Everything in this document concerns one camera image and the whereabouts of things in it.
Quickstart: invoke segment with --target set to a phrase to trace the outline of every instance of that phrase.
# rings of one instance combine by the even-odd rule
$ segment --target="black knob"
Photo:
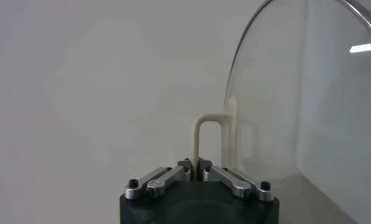
[[[131,179],[131,180],[129,180],[129,187],[136,188],[136,187],[138,187],[138,185],[139,185],[139,182],[138,182],[137,179]]]
[[[270,191],[270,182],[268,181],[261,182],[261,190]]]

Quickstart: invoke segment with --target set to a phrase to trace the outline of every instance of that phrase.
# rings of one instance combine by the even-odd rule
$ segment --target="metal rim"
[[[236,47],[234,57],[231,63],[230,73],[228,75],[227,85],[226,85],[226,92],[224,96],[224,104],[227,104],[227,94],[228,89],[230,87],[230,81],[232,77],[232,72],[234,68],[234,64],[236,61],[236,58],[238,56],[238,52],[242,46],[242,42],[244,41],[247,32],[249,31],[250,26],[256,19],[256,17],[260,14],[260,12],[265,9],[266,6],[268,6],[269,3],[271,3],[273,0],[266,0],[264,3],[256,10],[256,12],[253,14],[249,22],[246,24],[246,27],[241,35],[241,39],[239,39],[238,45]],[[339,3],[341,3],[345,8],[347,8],[349,11],[351,11],[359,20],[360,22],[367,28],[367,30],[371,33],[371,12],[367,10],[363,5],[361,5],[356,0],[335,0]]]

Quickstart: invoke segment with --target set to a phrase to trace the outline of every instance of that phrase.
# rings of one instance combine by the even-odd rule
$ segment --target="metal clamp arm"
[[[146,190],[147,182],[152,179],[158,178],[167,171],[168,171],[167,168],[159,167],[148,173],[146,176],[140,178],[139,180],[130,180],[130,183],[125,186],[124,196],[127,199],[140,198],[144,194],[144,191]]]
[[[175,181],[186,181],[185,169],[182,166],[176,166],[170,171],[155,180],[147,183],[146,195],[155,198],[165,194],[168,188]]]
[[[236,178],[234,175],[230,174],[219,166],[213,166],[210,168],[208,180],[215,180],[224,183],[231,189],[233,195],[241,198],[249,196],[252,191],[252,185],[250,185],[246,181],[242,181],[239,178]]]
[[[268,182],[262,182],[261,187],[258,187],[254,182],[252,182],[249,178],[246,177],[244,173],[242,173],[238,169],[227,169],[229,173],[236,176],[237,178],[248,182],[252,185],[252,195],[258,198],[261,201],[273,201],[274,196],[273,193],[270,191],[270,184]]]

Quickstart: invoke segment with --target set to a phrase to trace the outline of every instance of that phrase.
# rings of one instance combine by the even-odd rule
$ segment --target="black base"
[[[177,182],[153,200],[120,197],[121,224],[278,224],[278,210],[277,198],[244,200],[220,182]]]

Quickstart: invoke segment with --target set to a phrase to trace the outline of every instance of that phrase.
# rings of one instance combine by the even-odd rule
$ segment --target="clear glass dome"
[[[282,224],[371,223],[370,24],[355,1],[274,0],[243,35],[237,164],[272,183]]]

